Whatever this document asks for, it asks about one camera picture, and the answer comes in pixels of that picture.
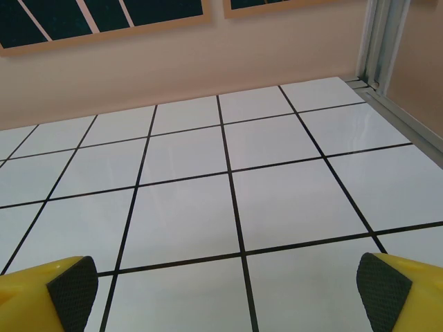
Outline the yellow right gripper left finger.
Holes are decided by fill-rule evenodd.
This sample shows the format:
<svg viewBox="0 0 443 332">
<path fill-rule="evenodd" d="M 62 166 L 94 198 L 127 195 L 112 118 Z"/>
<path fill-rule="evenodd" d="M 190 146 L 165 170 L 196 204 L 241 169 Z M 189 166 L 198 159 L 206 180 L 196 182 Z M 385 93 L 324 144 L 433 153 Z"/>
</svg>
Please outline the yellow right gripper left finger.
<svg viewBox="0 0 443 332">
<path fill-rule="evenodd" d="M 83 331 L 98 292 L 92 257 L 74 256 L 1 276 L 2 331 Z"/>
</svg>

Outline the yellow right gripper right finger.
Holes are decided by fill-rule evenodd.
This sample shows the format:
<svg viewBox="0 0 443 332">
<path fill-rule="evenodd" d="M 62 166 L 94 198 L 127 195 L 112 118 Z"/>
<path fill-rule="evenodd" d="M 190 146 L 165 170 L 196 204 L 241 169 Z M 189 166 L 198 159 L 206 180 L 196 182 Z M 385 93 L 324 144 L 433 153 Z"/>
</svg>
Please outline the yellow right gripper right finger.
<svg viewBox="0 0 443 332">
<path fill-rule="evenodd" d="M 356 285 L 373 331 L 442 330 L 441 267 L 366 252 Z"/>
</svg>

